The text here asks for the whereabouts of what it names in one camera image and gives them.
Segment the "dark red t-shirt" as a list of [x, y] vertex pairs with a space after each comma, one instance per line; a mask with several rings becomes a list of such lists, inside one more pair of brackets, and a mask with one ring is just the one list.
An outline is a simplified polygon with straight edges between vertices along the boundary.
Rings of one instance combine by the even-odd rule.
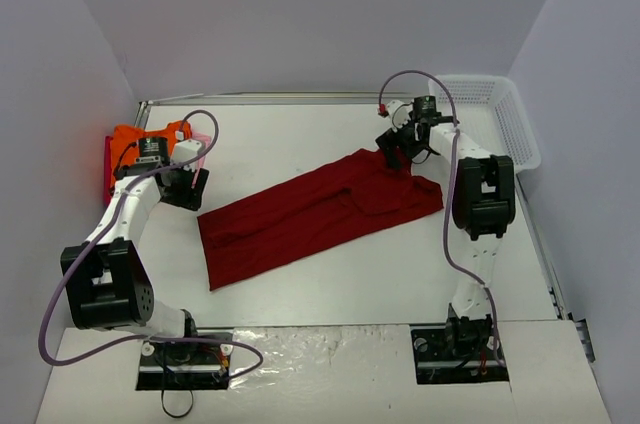
[[441, 211], [440, 185], [400, 163], [359, 149], [200, 215], [210, 290]]

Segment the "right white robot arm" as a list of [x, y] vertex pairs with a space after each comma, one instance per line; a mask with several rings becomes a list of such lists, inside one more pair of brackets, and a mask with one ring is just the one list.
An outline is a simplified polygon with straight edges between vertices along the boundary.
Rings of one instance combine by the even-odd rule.
[[491, 281], [497, 253], [515, 219], [515, 171], [512, 159], [484, 149], [465, 134], [454, 115], [436, 108], [433, 96], [409, 103], [392, 100], [378, 106], [378, 115], [390, 128], [376, 144], [391, 168], [402, 157], [421, 154], [443, 157], [449, 165], [443, 221], [443, 251], [460, 278], [449, 305], [446, 350], [465, 357], [481, 336], [497, 336], [497, 310]]

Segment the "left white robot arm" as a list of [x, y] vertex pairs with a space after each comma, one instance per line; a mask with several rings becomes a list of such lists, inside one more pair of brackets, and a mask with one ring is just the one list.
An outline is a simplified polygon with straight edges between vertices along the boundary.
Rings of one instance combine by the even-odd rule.
[[166, 338], [165, 350], [179, 362], [201, 350], [192, 315], [154, 295], [137, 246], [159, 203], [196, 211], [209, 176], [199, 167], [208, 144], [164, 137], [141, 138], [134, 162], [115, 171], [110, 203], [95, 230], [60, 258], [67, 300], [79, 329], [121, 330]]

